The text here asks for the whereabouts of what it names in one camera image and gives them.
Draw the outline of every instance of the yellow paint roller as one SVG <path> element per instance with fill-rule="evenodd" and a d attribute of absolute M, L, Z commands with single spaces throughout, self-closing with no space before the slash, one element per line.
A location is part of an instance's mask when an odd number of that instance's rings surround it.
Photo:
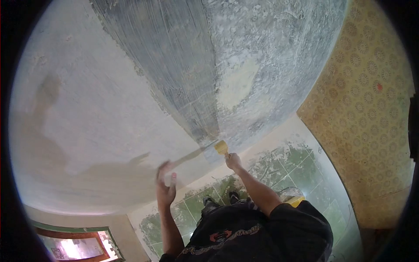
<path fill-rule="evenodd" d="M 225 155 L 230 158 L 230 154 L 228 153 L 228 146 L 227 143 L 224 140 L 221 140 L 214 146 L 215 150 L 217 150 L 218 154 Z"/>

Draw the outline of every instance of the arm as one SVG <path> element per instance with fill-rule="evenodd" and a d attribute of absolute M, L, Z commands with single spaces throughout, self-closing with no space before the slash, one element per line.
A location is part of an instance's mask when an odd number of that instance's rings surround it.
<path fill-rule="evenodd" d="M 226 157 L 225 163 L 228 168 L 232 169 L 241 178 L 247 193 L 261 209 L 263 214 L 269 217 L 272 210 L 279 204 L 282 204 L 274 190 L 257 181 L 256 178 L 242 167 L 240 157 L 236 153 L 231 153 L 230 157 Z"/>
<path fill-rule="evenodd" d="M 170 186 L 164 184 L 164 175 L 173 168 L 171 162 L 163 163 L 157 172 L 156 193 L 157 206 L 160 214 L 161 237 L 163 241 L 163 252 L 177 257 L 185 248 L 179 229 L 173 220 L 170 212 L 170 204 L 176 196 L 176 173 L 172 173 Z"/>

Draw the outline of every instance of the black t-shirt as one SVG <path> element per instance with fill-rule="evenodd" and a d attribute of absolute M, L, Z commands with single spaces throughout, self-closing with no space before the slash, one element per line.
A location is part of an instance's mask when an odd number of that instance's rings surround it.
<path fill-rule="evenodd" d="M 222 206 L 196 228 L 175 258 L 185 261 L 327 261 L 333 235 L 327 220 L 308 201 L 280 204 L 269 218 L 256 210 Z"/>

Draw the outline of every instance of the pants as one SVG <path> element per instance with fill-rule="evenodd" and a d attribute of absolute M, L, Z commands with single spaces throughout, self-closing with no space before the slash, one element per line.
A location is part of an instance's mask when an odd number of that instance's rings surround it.
<path fill-rule="evenodd" d="M 242 208 L 242 209 L 253 209 L 259 211 L 259 207 L 255 205 L 255 203 L 250 199 L 250 197 L 246 199 L 239 199 L 236 203 L 232 204 L 233 207 Z M 201 222 L 202 218 L 211 215 L 212 213 L 216 212 L 217 209 L 221 207 L 219 204 L 208 201 L 207 205 L 201 210 L 201 219 L 198 221 L 197 226 Z"/>

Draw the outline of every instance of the floral pattern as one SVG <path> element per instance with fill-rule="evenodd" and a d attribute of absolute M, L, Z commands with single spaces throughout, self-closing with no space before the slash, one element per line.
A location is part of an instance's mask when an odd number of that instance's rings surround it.
<path fill-rule="evenodd" d="M 413 174 L 407 140 L 411 68 L 378 4 L 348 4 L 329 63 L 310 93 L 317 97 L 309 94 L 297 114 L 335 165 L 359 226 L 392 228 Z"/>

